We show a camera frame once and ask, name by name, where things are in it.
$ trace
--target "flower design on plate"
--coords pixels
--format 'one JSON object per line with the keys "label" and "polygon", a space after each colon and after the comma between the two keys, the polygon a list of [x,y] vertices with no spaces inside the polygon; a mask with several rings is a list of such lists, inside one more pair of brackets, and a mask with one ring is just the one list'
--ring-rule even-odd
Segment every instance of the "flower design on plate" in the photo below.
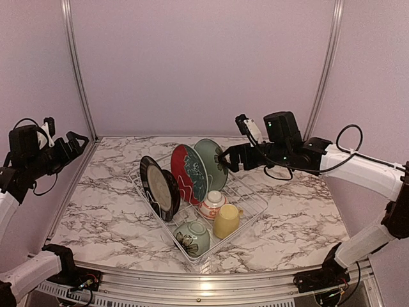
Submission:
{"label": "flower design on plate", "polygon": [[176,234],[176,240],[189,256],[197,256],[196,253],[199,251],[199,246],[197,246],[197,244],[192,244],[193,238],[190,235],[183,235],[182,232],[178,232]]}
{"label": "flower design on plate", "polygon": [[221,154],[223,154],[223,150],[222,150],[220,147],[217,147],[217,148],[216,148],[216,154],[215,154],[215,162],[217,163],[217,169],[218,169],[219,171],[223,171],[223,173],[224,173],[225,175],[227,175],[227,174],[228,174],[228,168],[225,167],[225,166],[223,165],[223,163],[221,163],[221,162],[219,161],[219,156],[220,156]]}

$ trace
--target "white dish rack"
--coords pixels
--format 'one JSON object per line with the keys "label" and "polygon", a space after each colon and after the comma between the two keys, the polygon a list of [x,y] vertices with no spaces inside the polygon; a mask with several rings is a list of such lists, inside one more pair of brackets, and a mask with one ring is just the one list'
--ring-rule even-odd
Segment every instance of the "white dish rack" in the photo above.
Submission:
{"label": "white dish rack", "polygon": [[[162,169],[167,169],[170,171],[171,156],[172,155],[169,154],[155,160]],[[251,187],[249,187],[247,184],[242,182],[234,174],[229,172],[228,180],[223,190],[221,190],[221,192],[227,197],[228,203],[231,203],[237,206],[239,209],[242,209],[243,214],[241,215],[240,218],[239,228],[225,239],[219,239],[213,234],[213,221],[206,219],[200,213],[199,207],[197,205],[192,205],[191,203],[185,201],[184,198],[181,198],[179,211],[173,216],[172,221],[170,222],[163,221],[155,213],[154,209],[150,204],[151,203],[150,201],[152,200],[151,195],[149,195],[149,193],[146,194],[143,189],[141,176],[139,174],[139,166],[134,168],[129,173],[129,177],[132,183],[134,184],[136,191],[147,204],[147,206],[150,208],[150,210],[153,212],[153,215],[158,219],[159,223],[162,225],[165,232],[179,247],[180,251],[185,255],[186,259],[192,265],[202,264],[210,255],[218,251],[227,242],[239,236],[246,228],[253,225],[268,207],[268,203],[263,197],[261,197],[256,191],[251,189]],[[212,182],[212,176],[208,175],[208,179],[210,186]],[[178,182],[178,185],[183,184],[185,186],[181,177],[176,178],[176,180]],[[202,222],[203,225],[206,226],[210,234],[210,249],[198,257],[189,256],[186,253],[186,251],[182,248],[182,246],[179,244],[179,242],[176,240],[176,238],[173,236],[174,230],[181,224],[186,223],[188,221]]]}

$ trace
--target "wall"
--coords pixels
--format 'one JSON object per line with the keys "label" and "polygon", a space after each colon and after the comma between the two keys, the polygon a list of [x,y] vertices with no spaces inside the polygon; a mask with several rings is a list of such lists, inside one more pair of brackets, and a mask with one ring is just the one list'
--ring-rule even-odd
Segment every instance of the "wall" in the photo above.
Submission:
{"label": "wall", "polygon": [[[23,117],[56,120],[57,136],[87,134],[79,104],[59,1],[0,1],[0,163],[9,149],[8,132]],[[80,159],[64,169],[55,188],[35,197],[30,191],[0,246],[0,272],[37,252]],[[54,177],[39,180],[46,191]]]}
{"label": "wall", "polygon": [[[364,131],[362,152],[409,159],[409,1],[346,1],[334,67],[314,135],[335,140],[349,123]],[[355,148],[353,133],[341,144]],[[328,185],[351,235],[381,214],[382,197],[338,180]],[[386,307],[409,302],[409,239],[371,257]]]}
{"label": "wall", "polygon": [[98,133],[237,135],[235,116],[293,110],[305,129],[330,0],[72,1]]}

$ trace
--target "green plate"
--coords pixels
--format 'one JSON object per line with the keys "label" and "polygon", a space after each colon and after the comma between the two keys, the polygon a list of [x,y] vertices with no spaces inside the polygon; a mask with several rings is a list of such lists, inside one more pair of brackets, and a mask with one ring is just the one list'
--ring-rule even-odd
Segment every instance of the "green plate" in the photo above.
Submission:
{"label": "green plate", "polygon": [[201,139],[194,145],[195,151],[200,155],[209,177],[209,191],[220,191],[228,181],[227,167],[219,163],[217,157],[223,149],[211,139]]}

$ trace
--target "white bowl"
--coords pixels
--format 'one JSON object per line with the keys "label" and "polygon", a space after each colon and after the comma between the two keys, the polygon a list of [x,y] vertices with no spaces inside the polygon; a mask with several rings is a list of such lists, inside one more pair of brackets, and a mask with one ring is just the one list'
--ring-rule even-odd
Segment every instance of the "white bowl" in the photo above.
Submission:
{"label": "white bowl", "polygon": [[210,191],[206,199],[199,204],[199,211],[207,219],[215,219],[221,206],[228,202],[228,199],[219,191]]}

